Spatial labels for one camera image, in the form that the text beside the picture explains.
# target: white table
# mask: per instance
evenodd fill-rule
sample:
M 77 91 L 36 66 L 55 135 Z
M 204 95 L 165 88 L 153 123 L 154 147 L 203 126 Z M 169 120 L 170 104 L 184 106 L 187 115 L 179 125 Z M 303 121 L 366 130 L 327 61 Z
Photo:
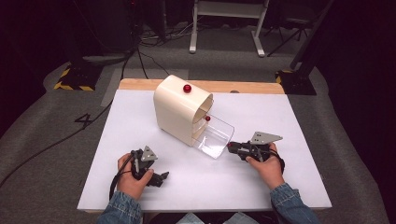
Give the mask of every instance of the white table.
M 269 189 L 237 155 L 225 149 L 214 160 L 162 131 L 156 123 L 152 96 L 153 91 L 117 91 L 79 210 L 104 210 L 117 159 L 145 146 L 159 157 L 152 166 L 154 171 L 169 171 L 170 175 L 160 188 L 145 188 L 140 199 L 143 211 L 271 209 Z M 246 142 L 255 131 L 282 135 L 276 145 L 286 162 L 285 179 L 300 190 L 309 207 L 332 206 L 286 95 L 214 93 L 214 101 L 210 113 L 235 127 L 233 141 Z

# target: yellow black tape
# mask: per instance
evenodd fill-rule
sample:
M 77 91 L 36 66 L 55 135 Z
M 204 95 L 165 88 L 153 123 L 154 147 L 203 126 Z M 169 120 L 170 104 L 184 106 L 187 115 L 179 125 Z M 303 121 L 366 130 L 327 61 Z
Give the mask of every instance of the yellow black tape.
M 275 78 L 276 78 L 276 83 L 277 84 L 282 84 L 282 78 L 280 77 L 280 73 L 294 73 L 295 71 L 290 71 L 290 70 L 280 70 L 275 72 Z
M 64 81 L 69 78 L 71 75 L 70 72 L 70 67 L 71 64 L 67 65 L 67 67 L 64 69 L 64 71 L 61 74 L 61 77 L 59 78 L 58 82 L 55 84 L 54 88 L 55 90 L 68 90 L 68 91 L 94 91 L 95 87 L 94 86 L 86 86 L 86 85 L 71 85 L 71 84 L 66 84 Z

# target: red ball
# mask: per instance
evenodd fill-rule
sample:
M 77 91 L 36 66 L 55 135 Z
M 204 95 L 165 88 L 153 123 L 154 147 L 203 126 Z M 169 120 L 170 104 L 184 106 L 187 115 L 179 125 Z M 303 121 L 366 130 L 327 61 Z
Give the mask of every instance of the red ball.
M 186 92 L 186 93 L 190 93 L 191 92 L 191 86 L 190 85 L 184 85 L 183 91 Z

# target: hand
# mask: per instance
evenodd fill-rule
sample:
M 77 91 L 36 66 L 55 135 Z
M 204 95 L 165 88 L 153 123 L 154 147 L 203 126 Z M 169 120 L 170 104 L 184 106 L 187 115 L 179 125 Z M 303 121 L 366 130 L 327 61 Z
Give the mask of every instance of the hand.
M 130 155 L 131 153 L 125 154 L 119 159 L 119 169 L 125 163 L 125 161 L 128 159 Z M 131 171 L 131 170 L 132 170 L 132 164 L 130 161 L 128 161 L 122 172 Z M 140 196 L 143 193 L 143 189 L 150 181 L 153 173 L 154 171 L 152 169 L 148 169 L 140 180 L 136 180 L 132 176 L 131 172 L 127 172 L 120 176 L 119 182 L 117 183 L 117 190 L 128 194 L 129 196 L 133 197 L 136 200 L 139 200 Z
M 274 143 L 270 143 L 269 146 L 273 151 L 277 151 Z M 285 183 L 277 157 L 271 155 L 267 161 L 263 162 L 247 157 L 247 162 L 259 172 L 260 177 L 264 180 L 268 188 L 275 189 Z

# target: denim sleeve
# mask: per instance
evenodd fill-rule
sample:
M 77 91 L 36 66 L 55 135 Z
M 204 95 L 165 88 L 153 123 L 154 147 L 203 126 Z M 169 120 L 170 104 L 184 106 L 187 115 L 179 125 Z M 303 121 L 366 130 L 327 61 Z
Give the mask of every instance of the denim sleeve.
M 96 223 L 139 224 L 141 214 L 142 210 L 137 200 L 121 191 L 116 191 Z
M 315 213 L 300 198 L 297 189 L 284 183 L 271 191 L 276 211 L 289 223 L 320 223 Z

